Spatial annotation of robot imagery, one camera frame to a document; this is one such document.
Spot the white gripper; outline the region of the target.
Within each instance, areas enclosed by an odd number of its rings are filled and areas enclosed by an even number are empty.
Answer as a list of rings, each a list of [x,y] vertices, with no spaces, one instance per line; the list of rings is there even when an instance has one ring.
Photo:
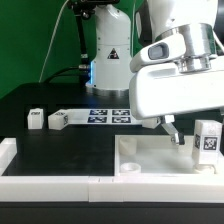
[[[211,61],[211,70],[182,74],[173,60],[185,52],[184,37],[176,34],[144,47],[130,62],[132,115],[138,120],[162,116],[161,125],[176,145],[185,139],[173,115],[224,107],[224,56]]]

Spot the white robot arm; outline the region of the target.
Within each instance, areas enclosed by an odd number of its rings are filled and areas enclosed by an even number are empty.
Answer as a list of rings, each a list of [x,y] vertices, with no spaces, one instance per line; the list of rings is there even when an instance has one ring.
[[[97,55],[86,87],[129,94],[138,120],[224,107],[224,56],[216,52],[218,0],[144,0],[137,32],[150,42],[130,55],[130,22],[109,3],[96,8]]]

